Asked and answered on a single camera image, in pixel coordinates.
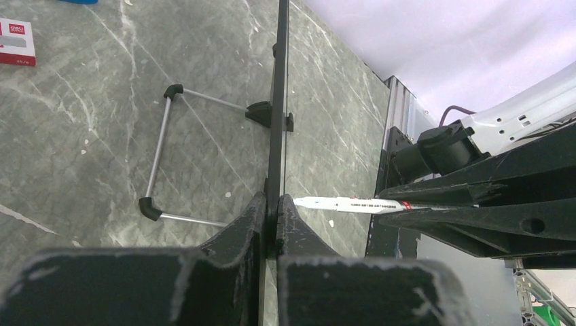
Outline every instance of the deli logo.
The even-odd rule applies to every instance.
[[[12,34],[26,34],[26,32],[24,32],[24,26],[23,25],[17,25],[17,24],[8,24],[8,27],[10,28],[10,32]]]

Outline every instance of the blue object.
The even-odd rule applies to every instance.
[[[98,0],[60,0],[60,1],[79,3],[81,5],[92,5],[96,2],[98,2]]]

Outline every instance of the green object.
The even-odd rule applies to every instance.
[[[558,317],[552,312],[549,306],[534,307],[536,312],[549,326],[560,326]]]

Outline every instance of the gray marble surface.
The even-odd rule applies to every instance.
[[[36,67],[0,65],[0,289],[49,247],[195,246],[218,229],[142,217],[173,83],[237,104],[269,97],[277,1],[0,2],[32,22]],[[286,192],[371,196],[387,89],[301,2],[290,9]],[[183,96],[153,197],[168,213],[231,221],[261,189],[268,131]],[[368,217],[301,211],[336,251],[362,256]],[[334,228],[329,220],[334,221]],[[268,264],[265,324],[277,324]]]

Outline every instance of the screw hole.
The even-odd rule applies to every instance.
[[[540,234],[544,232],[546,224],[541,219],[525,219],[520,222],[520,228],[522,228],[524,232]]]

